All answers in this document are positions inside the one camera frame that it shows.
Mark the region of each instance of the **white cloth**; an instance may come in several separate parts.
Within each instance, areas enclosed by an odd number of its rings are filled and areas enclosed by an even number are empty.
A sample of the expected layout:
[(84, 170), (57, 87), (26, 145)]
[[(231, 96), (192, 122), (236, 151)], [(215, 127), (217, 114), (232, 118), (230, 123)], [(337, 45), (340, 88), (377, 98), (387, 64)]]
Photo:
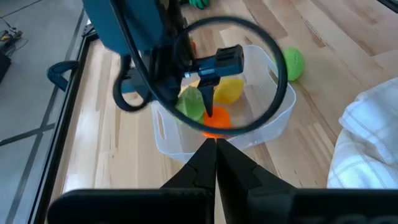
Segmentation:
[(339, 122), (328, 188), (398, 188), (398, 78), (359, 94)]

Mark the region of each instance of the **wooden floor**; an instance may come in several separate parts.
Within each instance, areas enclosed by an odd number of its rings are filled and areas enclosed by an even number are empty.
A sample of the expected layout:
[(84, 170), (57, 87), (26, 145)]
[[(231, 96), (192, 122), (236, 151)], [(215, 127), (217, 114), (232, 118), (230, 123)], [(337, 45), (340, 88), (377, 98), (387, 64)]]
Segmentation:
[[(306, 69), (292, 83), (297, 103), (284, 134), (246, 154), (296, 187), (325, 187), (344, 108), (361, 91), (398, 75), (398, 15), (376, 0), (211, 0), (204, 11), (188, 7), (183, 13), (188, 22), (224, 14), (244, 17), (281, 47), (303, 52)], [(228, 24), (200, 29), (192, 37), (199, 57), (237, 43), (266, 48)], [(54, 196), (82, 188), (160, 187), (181, 168), (157, 150), (150, 107), (128, 114), (114, 104), (111, 87), (118, 70), (119, 57), (93, 42)], [(126, 97), (137, 101), (134, 94)]]

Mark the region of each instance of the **green object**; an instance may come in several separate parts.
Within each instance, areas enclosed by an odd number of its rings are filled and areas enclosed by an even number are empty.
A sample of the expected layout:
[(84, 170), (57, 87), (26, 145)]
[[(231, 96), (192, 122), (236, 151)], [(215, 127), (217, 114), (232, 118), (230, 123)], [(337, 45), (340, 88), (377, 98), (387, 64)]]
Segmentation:
[(209, 2), (210, 0), (189, 0), (189, 4), (198, 9), (206, 8), (206, 6), (209, 5)]
[(289, 81), (298, 79), (304, 72), (305, 60), (303, 54), (294, 47), (284, 50), (284, 56), (287, 66), (287, 78)]
[(200, 91), (195, 87), (188, 87), (181, 93), (175, 105), (185, 116), (204, 123), (205, 104)]

